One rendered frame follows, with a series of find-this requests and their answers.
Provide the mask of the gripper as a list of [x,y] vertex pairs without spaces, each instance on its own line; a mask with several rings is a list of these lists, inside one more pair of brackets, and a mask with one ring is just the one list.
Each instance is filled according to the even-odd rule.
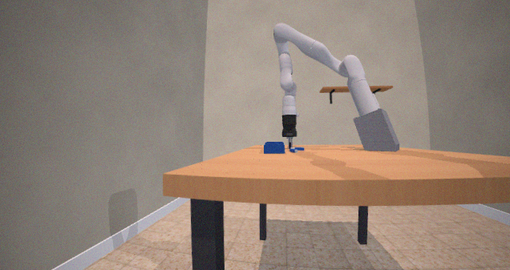
[[293,147],[293,137],[297,136],[296,132],[296,116],[299,116],[299,113],[296,115],[296,107],[295,106],[283,106],[282,107],[282,137],[286,137],[288,139],[288,149]]

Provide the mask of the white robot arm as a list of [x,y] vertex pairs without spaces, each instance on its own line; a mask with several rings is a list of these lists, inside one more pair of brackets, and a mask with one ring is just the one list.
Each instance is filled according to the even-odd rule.
[[292,80],[293,66],[288,47],[290,41],[303,54],[326,65],[339,75],[348,78],[347,86],[359,116],[380,108],[375,95],[372,94],[366,81],[366,74],[362,64],[356,56],[347,55],[341,62],[328,51],[325,45],[296,31],[285,23],[278,23],[274,27],[273,36],[279,55],[280,85],[285,91],[282,106],[295,106],[297,92],[296,83]]

